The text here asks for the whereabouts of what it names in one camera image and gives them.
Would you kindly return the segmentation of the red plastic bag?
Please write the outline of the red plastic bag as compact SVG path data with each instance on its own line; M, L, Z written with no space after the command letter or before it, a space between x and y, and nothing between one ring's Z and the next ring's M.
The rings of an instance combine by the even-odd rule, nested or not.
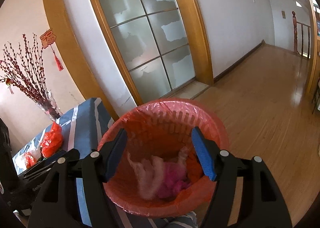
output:
M42 156L44 158L51 157L60 149L62 144L62 128L59 124L53 122L50 131L44 134L43 140L40 143Z

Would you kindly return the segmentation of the pink white trash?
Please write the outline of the pink white trash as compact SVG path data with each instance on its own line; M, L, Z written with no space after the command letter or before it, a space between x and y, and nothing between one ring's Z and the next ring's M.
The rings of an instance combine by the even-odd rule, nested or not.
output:
M195 153L187 147L181 148L177 158L169 161L152 156L151 160L135 162L129 153L127 160L135 173L138 193L144 200L176 198L203 176Z

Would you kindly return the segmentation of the red trash basket with liner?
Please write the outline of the red trash basket with liner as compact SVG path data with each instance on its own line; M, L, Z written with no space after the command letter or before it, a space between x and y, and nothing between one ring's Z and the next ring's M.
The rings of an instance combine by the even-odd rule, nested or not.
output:
M199 127L205 138L216 142L220 149L229 149L226 129L216 114L196 101L178 98L159 99L127 112L103 135L98 147L114 140L123 128L128 136L125 153L130 153L133 160L150 159L153 155L173 159L184 146L194 150L191 142L194 127ZM202 176L174 200L144 200L138 194L134 171L124 154L104 190L113 203L130 214L163 218L186 214L209 202L215 186L215 182Z

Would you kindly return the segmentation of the glass vase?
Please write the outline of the glass vase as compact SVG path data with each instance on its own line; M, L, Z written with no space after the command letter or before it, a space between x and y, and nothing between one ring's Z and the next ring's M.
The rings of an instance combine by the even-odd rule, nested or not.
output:
M44 99L36 104L52 121L57 121L62 115L51 91L48 91Z

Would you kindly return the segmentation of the red fu knot ornament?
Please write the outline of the red fu knot ornament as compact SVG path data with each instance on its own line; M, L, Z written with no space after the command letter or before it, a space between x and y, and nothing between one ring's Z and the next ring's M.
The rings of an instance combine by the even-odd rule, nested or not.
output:
M58 67L58 70L59 71L63 71L64 67L63 67L61 61L59 60L59 58L57 57L57 55L56 55L56 53L55 53L55 51L53 49L53 44L56 42L56 35L54 34L53 29L49 28L48 30L46 30L40 36L40 40L41 40L43 49L46 49L46 48L50 47L50 49L52 50L56 65Z

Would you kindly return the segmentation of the wooden stair railing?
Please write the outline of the wooden stair railing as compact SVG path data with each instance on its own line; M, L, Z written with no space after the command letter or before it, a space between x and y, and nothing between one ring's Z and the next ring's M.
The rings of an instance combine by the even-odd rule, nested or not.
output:
M311 27L298 22L296 13L292 11L293 51L304 58L311 59Z

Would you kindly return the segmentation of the frosted glass sliding door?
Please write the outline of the frosted glass sliding door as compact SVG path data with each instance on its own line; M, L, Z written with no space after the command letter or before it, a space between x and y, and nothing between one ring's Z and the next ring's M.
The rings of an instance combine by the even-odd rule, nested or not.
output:
M137 105L214 81L197 0L90 0Z

